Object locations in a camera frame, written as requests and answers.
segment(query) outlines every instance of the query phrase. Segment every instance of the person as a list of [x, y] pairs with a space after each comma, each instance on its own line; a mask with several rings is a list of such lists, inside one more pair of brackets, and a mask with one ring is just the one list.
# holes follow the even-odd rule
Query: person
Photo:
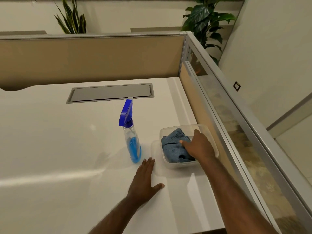
[[[228, 234], [277, 234], [214, 156], [213, 147], [204, 134], [195, 130], [190, 143], [180, 143], [205, 171]], [[154, 162], [151, 157], [143, 160], [127, 196], [89, 234], [121, 234], [138, 208], [164, 188], [164, 184], [151, 187]]]

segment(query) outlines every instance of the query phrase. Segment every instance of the forearm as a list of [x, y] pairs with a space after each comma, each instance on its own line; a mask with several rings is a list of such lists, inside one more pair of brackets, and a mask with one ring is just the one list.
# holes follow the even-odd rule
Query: forearm
[[121, 234], [139, 206], [124, 198], [89, 234]]
[[205, 157], [199, 162], [210, 181], [228, 234], [277, 234], [218, 159]]

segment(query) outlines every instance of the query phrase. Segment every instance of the hand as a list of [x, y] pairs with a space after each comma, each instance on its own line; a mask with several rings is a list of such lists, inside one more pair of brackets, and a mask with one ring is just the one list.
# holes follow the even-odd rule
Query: hand
[[194, 130], [194, 136], [190, 143], [183, 140], [180, 140], [180, 143], [186, 151], [198, 161], [201, 161], [204, 158], [215, 157], [211, 143], [204, 134], [199, 132], [199, 130]]
[[138, 206], [149, 201], [160, 189], [165, 187], [165, 185], [161, 183], [154, 187], [151, 186], [154, 163], [155, 159], [152, 159], [151, 157], [147, 161], [144, 159], [129, 187], [127, 197]]

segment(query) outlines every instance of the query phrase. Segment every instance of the spray bottle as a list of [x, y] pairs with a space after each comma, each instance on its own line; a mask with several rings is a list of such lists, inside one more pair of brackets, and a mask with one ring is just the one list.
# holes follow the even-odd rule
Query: spray bottle
[[133, 98], [128, 97], [120, 114], [119, 126], [123, 126], [124, 128], [124, 137], [131, 160], [133, 163], [137, 163], [140, 161], [142, 150], [133, 125], [132, 104]]

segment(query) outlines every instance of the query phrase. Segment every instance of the folded towel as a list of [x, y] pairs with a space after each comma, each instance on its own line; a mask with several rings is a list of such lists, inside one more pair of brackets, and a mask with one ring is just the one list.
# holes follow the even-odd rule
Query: folded towel
[[186, 149], [180, 144], [180, 140], [191, 142], [190, 138], [186, 136], [180, 128], [161, 139], [163, 152], [167, 161], [180, 163], [195, 161], [195, 159], [189, 155]]

